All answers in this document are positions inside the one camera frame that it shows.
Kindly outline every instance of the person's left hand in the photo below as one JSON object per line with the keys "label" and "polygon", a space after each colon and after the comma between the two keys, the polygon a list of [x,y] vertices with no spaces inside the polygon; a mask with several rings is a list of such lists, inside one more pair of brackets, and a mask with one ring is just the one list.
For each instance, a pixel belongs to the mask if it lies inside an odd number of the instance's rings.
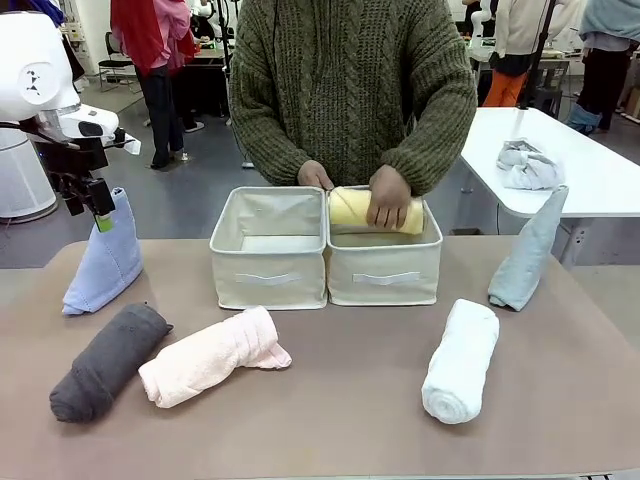
{"label": "person's left hand", "polygon": [[367,223],[381,228],[400,228],[407,219],[411,187],[398,171],[383,165],[369,181],[371,203]]}

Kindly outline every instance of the beige sweatshirt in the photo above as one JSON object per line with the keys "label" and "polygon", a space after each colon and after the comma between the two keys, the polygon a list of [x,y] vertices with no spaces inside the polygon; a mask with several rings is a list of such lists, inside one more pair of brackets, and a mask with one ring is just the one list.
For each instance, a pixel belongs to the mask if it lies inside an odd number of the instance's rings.
{"label": "beige sweatshirt", "polygon": [[[533,53],[549,3],[549,0],[500,0],[496,12],[496,52],[500,57]],[[567,26],[579,6],[580,0],[557,0],[549,39]]]}

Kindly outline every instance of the fabric storage bin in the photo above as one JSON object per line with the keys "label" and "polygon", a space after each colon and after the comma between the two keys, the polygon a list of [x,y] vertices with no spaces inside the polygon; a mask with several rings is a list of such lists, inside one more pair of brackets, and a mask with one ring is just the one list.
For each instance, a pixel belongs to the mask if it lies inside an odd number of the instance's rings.
{"label": "fabric storage bin", "polygon": [[324,307],[326,212],[326,197],[317,188],[233,190],[209,244],[219,305]]}
{"label": "fabric storage bin", "polygon": [[436,302],[442,233],[424,201],[423,207],[425,228],[420,235],[329,225],[331,303],[397,306]]}

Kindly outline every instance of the white cylindrical container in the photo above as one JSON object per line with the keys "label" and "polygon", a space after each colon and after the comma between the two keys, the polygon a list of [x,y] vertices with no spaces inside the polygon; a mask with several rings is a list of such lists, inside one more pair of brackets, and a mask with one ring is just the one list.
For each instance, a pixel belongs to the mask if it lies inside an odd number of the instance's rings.
{"label": "white cylindrical container", "polygon": [[26,134],[0,129],[0,218],[37,217],[55,203],[55,193]]}

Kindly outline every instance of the person in white sweatshirt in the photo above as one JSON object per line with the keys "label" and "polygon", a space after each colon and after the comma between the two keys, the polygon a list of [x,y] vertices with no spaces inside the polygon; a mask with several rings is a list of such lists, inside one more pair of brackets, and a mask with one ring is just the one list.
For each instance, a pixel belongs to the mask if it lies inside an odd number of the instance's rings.
{"label": "person in white sweatshirt", "polygon": [[[550,0],[500,0],[496,12],[496,50],[491,59],[493,79],[485,107],[514,107],[527,79],[531,57]],[[573,18],[580,0],[557,0],[549,39]]]}

